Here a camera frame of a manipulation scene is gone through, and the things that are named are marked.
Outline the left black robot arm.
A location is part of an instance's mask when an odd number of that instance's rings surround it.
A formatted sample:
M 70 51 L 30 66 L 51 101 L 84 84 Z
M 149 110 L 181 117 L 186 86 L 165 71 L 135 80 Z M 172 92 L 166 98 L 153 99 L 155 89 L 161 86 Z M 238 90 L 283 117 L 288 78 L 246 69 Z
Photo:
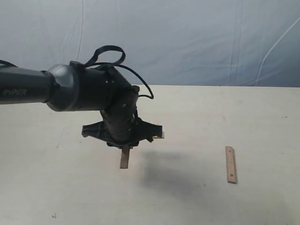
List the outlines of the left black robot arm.
M 102 121 L 84 125 L 82 135 L 119 149 L 164 137 L 161 125 L 138 116 L 139 90 L 113 66 L 86 68 L 72 61 L 47 71 L 8 63 L 0 67 L 1 104 L 45 103 L 56 112 L 98 111 Z

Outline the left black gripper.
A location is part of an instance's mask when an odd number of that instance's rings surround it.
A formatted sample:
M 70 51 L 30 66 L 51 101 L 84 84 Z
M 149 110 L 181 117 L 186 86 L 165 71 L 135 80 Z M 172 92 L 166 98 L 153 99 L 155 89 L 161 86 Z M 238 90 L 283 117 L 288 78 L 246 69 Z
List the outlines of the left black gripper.
M 138 116 L 136 104 L 121 103 L 101 110 L 102 121 L 84 125 L 83 137 L 93 137 L 106 142 L 110 147 L 130 148 L 139 145 L 140 141 L 152 142 L 163 132 L 161 125 L 143 121 Z

